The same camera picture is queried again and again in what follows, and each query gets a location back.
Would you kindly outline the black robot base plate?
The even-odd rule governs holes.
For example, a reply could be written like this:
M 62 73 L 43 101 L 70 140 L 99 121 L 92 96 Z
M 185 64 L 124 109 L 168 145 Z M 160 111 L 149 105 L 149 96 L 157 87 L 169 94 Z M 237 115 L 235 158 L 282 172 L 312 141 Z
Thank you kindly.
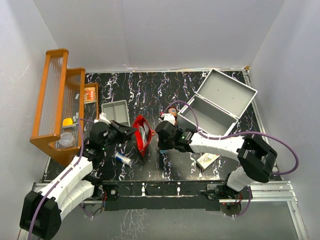
M 221 180 L 173 180 L 173 181 L 111 181 L 102 183 L 106 192 L 106 211 L 119 210 L 178 210 L 203 209 L 219 211 L 223 203 L 243 203 L 251 200 L 248 188 L 239 197 L 218 197 L 215 187 Z

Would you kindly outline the brown orange cap bottle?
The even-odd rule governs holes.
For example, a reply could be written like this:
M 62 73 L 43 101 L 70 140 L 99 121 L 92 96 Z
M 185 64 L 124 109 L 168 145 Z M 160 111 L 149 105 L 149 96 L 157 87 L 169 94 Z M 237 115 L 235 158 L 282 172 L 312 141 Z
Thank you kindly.
M 175 120 L 177 120 L 177 109 L 176 107 L 174 106 L 171 106 L 169 109 L 168 109 L 168 113 L 173 115 Z

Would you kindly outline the bandage packets stack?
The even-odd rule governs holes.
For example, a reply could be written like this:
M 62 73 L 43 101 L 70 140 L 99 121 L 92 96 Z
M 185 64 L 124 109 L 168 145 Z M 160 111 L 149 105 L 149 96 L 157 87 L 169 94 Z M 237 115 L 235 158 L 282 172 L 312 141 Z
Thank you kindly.
M 142 140 L 142 146 L 145 147 L 149 141 L 149 135 L 150 135 L 150 128 L 146 121 L 141 123 L 138 127 L 140 137 Z

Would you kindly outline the red first aid pouch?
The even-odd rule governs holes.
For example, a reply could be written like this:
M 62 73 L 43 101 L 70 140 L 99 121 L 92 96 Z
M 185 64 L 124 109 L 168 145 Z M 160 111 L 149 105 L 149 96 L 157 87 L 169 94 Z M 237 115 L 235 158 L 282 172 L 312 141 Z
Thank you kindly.
M 137 131 L 134 133 L 137 143 L 137 150 L 141 156 L 144 157 L 152 137 L 156 134 L 156 132 L 150 127 L 149 123 L 142 115 L 137 116 L 132 126 L 137 129 Z

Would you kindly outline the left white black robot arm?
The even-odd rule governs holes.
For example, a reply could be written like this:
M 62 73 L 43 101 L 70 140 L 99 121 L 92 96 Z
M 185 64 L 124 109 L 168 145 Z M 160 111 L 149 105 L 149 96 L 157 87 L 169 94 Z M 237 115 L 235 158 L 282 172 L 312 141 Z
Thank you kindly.
M 136 131 L 114 120 L 95 120 L 71 163 L 51 183 L 25 196 L 19 226 L 27 232 L 27 239 L 51 240 L 74 208 L 87 198 L 99 199 L 104 188 L 91 174 L 94 163 L 104 157 L 107 148 L 127 142 Z

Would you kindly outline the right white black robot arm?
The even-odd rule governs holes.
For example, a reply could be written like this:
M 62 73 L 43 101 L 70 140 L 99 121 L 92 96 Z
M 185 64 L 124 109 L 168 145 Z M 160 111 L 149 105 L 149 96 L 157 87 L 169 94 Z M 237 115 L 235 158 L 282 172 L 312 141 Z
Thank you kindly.
M 182 130 L 169 121 L 155 129 L 160 150 L 175 149 L 181 153 L 208 153 L 237 160 L 240 167 L 229 173 L 223 184 L 204 192 L 213 199 L 236 199 L 243 188 L 253 182 L 268 183 L 278 156 L 258 134 L 233 137 L 205 137 L 202 132 Z

